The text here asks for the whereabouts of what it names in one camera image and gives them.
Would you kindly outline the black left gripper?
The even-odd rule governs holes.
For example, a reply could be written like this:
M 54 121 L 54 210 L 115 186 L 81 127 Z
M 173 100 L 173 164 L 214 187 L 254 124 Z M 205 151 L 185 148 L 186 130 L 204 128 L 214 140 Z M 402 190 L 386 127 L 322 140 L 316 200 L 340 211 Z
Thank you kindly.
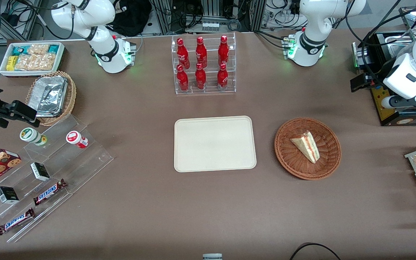
M 385 87 L 385 84 L 383 84 L 384 79 L 385 73 L 382 70 L 377 72 L 366 70 L 365 73 L 361 73 L 350 80 L 351 92 L 354 93 L 362 89 L 379 89 Z

